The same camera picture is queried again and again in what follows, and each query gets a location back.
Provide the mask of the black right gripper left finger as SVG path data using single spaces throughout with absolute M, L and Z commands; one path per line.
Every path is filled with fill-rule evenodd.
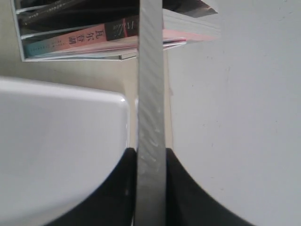
M 130 226 L 135 211 L 137 153 L 127 148 L 107 179 L 48 226 Z

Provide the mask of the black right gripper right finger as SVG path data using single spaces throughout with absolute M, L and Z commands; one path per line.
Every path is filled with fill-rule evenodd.
M 166 149 L 167 226 L 250 226 L 204 191 Z

